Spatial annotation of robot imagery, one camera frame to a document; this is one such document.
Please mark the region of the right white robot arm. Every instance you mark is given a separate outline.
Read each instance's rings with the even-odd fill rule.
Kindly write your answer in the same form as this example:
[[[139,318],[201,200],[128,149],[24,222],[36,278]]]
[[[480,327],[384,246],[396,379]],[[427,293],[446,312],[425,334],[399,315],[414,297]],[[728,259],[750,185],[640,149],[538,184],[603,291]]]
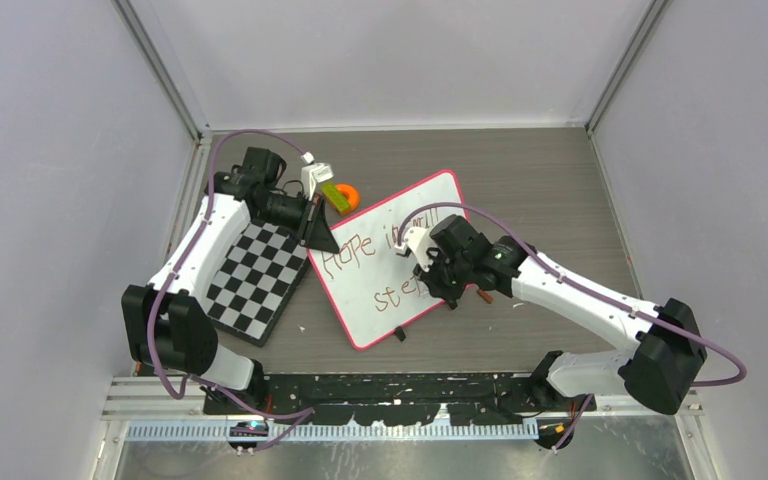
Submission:
[[[678,412],[707,358],[692,309],[625,296],[564,269],[510,235],[490,242],[463,216],[432,228],[406,227],[398,251],[413,256],[429,294],[457,307],[475,285],[553,311],[601,337],[610,350],[548,352],[524,382],[539,409],[587,394],[627,394],[657,413]]]

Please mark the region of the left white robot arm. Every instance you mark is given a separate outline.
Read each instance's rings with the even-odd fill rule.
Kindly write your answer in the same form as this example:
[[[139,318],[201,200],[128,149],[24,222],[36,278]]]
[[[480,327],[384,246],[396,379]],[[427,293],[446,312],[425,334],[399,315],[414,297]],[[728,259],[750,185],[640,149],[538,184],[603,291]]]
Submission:
[[[290,196],[278,187],[287,169],[277,153],[246,150],[241,164],[212,171],[193,224],[165,266],[144,285],[130,285],[121,305],[131,357],[158,375],[167,370],[228,390],[240,412],[258,412],[267,398],[256,380],[262,366],[221,345],[204,303],[227,253],[251,223],[287,233],[297,245],[335,253],[338,245],[325,219],[317,187],[332,179],[332,167],[304,152],[302,190]]]

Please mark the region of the pink framed whiteboard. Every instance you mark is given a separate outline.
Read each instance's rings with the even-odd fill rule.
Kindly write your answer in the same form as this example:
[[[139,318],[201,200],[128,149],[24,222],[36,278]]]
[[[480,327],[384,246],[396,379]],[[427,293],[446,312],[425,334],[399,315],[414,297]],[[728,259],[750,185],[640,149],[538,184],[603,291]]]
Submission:
[[[332,228],[337,253],[309,252],[353,348],[366,350],[443,304],[414,277],[416,262],[398,255],[395,242],[405,218],[410,227],[431,228],[466,214],[439,202],[463,201],[456,174],[441,170],[339,222]]]

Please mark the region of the brown marker cap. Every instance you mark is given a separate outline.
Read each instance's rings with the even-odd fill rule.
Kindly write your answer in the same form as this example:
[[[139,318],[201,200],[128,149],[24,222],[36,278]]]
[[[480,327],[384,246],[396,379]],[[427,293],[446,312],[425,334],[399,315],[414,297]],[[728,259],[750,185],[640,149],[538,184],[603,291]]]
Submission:
[[[493,297],[492,297],[492,296],[491,296],[491,295],[490,295],[488,292],[486,292],[486,291],[484,291],[484,290],[481,290],[481,289],[479,289],[479,290],[477,291],[477,294],[478,294],[478,295],[479,295],[479,296],[482,298],[482,300],[483,300],[484,302],[486,302],[487,304],[493,304],[493,303],[494,303],[494,298],[493,298]]]

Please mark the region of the orange green toy block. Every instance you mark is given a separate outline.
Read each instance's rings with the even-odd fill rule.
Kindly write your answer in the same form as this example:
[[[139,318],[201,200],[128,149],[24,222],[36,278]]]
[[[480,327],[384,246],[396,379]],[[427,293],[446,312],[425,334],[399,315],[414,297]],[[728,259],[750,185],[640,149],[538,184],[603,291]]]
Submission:
[[[322,194],[341,216],[354,212],[360,204],[358,190],[349,184],[325,183],[322,186]]]

